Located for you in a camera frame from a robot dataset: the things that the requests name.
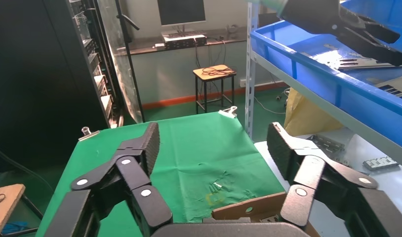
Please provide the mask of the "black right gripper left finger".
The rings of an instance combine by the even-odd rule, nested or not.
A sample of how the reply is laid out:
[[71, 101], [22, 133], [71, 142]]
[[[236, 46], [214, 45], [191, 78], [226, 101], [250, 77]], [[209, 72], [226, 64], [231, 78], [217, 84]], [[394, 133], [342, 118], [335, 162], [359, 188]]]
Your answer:
[[159, 125], [151, 122], [142, 136], [121, 142], [110, 160], [71, 182], [44, 235], [95, 237], [101, 220], [123, 201], [144, 237], [171, 224], [172, 212], [150, 180], [159, 150]]

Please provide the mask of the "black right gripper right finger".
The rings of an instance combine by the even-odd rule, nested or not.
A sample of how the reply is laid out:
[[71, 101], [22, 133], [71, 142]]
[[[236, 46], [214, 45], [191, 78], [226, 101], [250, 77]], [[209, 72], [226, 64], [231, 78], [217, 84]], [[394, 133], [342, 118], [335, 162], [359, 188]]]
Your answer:
[[330, 159], [314, 142], [268, 126], [267, 147], [290, 187], [280, 220], [305, 229], [315, 200], [344, 221], [352, 237], [402, 237], [402, 213], [378, 182]]

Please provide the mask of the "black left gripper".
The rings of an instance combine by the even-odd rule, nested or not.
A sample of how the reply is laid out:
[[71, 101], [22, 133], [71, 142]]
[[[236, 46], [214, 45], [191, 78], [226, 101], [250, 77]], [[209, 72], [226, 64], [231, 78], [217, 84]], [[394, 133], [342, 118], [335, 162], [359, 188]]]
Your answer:
[[312, 34], [331, 34], [360, 55], [393, 66], [402, 65], [402, 52], [387, 46], [401, 35], [375, 20], [352, 12], [338, 0], [288, 0], [281, 19]]

